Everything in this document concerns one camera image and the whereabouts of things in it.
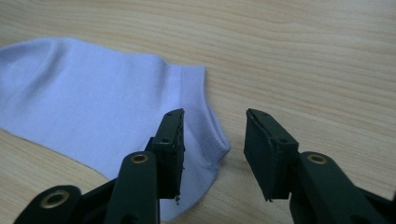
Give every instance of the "screw hole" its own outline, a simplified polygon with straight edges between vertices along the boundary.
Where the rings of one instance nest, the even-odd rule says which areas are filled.
[[[316,163],[316,164],[325,164],[327,161],[326,161],[326,159],[324,158],[324,157],[322,157],[322,156],[319,156],[319,155],[314,155],[314,154],[312,154],[312,155],[309,155],[308,156],[308,159],[310,160],[310,161],[312,161],[313,163]]]
[[[66,190],[56,190],[55,192],[52,192],[51,194],[47,195],[43,200],[41,200],[40,205],[43,208],[57,207],[66,202],[69,198],[69,195],[69,192],[67,192]]]
[[[149,157],[147,155],[144,154],[139,154],[139,155],[135,155],[132,156],[132,162],[133,163],[142,163],[145,162],[149,159]]]

